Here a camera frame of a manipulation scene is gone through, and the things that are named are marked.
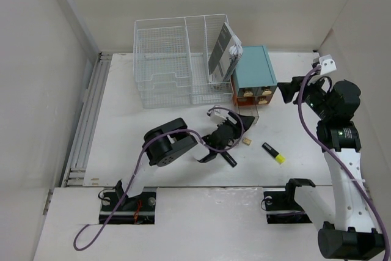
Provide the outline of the small tan eraser block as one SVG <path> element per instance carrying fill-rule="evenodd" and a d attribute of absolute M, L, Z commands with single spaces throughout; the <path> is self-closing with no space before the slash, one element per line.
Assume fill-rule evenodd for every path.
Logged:
<path fill-rule="evenodd" d="M 246 145 L 251 145 L 252 140 L 249 139 L 249 138 L 243 138 L 242 143 L 243 143 L 243 144 L 246 144 Z"/>

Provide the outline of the clear drawer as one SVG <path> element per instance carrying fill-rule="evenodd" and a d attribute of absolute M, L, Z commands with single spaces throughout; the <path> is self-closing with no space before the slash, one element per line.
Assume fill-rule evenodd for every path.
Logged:
<path fill-rule="evenodd" d="M 257 103 L 254 97 L 244 97 L 237 100 L 239 114 L 243 116 L 255 117 L 253 125 L 256 125 L 259 120 Z"/>
<path fill-rule="evenodd" d="M 255 97 L 255 102 L 257 105 L 268 105 L 270 104 L 273 95 L 262 95 Z"/>

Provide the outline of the yellow cap black highlighter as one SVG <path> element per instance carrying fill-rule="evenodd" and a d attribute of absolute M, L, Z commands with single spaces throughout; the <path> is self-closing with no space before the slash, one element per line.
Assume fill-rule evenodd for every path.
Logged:
<path fill-rule="evenodd" d="M 271 145 L 269 145 L 267 142 L 264 142 L 262 144 L 262 148 L 271 155 L 279 164 L 282 164 L 285 162 L 285 157 L 279 153 L 276 149 L 274 149 Z"/>

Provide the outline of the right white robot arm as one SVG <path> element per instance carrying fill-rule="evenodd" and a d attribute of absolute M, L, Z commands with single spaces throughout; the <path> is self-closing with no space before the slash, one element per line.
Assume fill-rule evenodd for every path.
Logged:
<path fill-rule="evenodd" d="M 370 260 L 390 257 L 389 238 L 369 199 L 360 171 L 361 143 L 352 122 L 360 105 L 360 89 L 343 80 L 323 90 L 324 78 L 304 84 L 304 77 L 278 83 L 285 103 L 303 103 L 320 118 L 311 138 L 321 147 L 332 180 L 335 208 L 331 210 L 309 179 L 291 178 L 285 186 L 287 207 L 304 210 L 318 231 L 325 259 Z"/>

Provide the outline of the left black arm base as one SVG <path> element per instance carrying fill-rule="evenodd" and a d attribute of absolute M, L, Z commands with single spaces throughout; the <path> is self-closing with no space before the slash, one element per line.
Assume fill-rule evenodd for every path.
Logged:
<path fill-rule="evenodd" d="M 123 190 L 105 188 L 98 193 L 101 201 L 98 221 L 104 224 L 117 205 Z M 150 225 L 155 223 L 156 188 L 144 188 L 140 195 L 126 197 L 108 221 L 108 224 Z"/>

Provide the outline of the grey setup guide booklet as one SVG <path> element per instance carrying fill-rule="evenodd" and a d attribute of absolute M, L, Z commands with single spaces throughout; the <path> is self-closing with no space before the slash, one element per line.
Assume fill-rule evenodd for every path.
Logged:
<path fill-rule="evenodd" d="M 241 40 L 224 22 L 208 61 L 209 82 L 225 83 L 234 72 L 243 55 Z"/>

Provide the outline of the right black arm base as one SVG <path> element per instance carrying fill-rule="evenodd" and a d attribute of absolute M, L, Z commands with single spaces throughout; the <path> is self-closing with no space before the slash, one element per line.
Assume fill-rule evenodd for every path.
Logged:
<path fill-rule="evenodd" d="M 291 178 L 283 188 L 263 190 L 261 209 L 266 212 L 268 224 L 311 224 L 304 209 L 294 200 L 298 187 L 316 185 L 309 179 Z"/>

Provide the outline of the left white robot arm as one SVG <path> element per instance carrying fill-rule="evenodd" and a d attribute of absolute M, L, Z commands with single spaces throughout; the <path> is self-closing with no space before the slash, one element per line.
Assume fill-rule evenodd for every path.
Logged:
<path fill-rule="evenodd" d="M 237 162 L 228 151 L 239 143 L 254 121 L 254 116 L 229 111 L 217 128 L 204 136 L 190 130 L 182 118 L 150 130 L 144 135 L 144 144 L 131 177 L 127 181 L 119 180 L 115 185 L 115 202 L 123 210 L 132 209 L 136 197 L 143 192 L 146 181 L 157 168 L 173 163 L 197 144 L 204 148 L 195 157 L 197 162 L 208 163 L 221 155 L 231 167 L 236 167 Z"/>

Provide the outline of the purple cap black marker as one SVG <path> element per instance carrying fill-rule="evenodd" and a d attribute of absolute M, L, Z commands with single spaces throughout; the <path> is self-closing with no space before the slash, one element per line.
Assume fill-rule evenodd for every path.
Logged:
<path fill-rule="evenodd" d="M 221 155 L 224 158 L 224 160 L 226 160 L 226 162 L 228 162 L 228 164 L 232 168 L 237 166 L 238 163 L 235 161 L 235 159 L 228 152 L 223 152 L 223 153 L 221 153 Z"/>

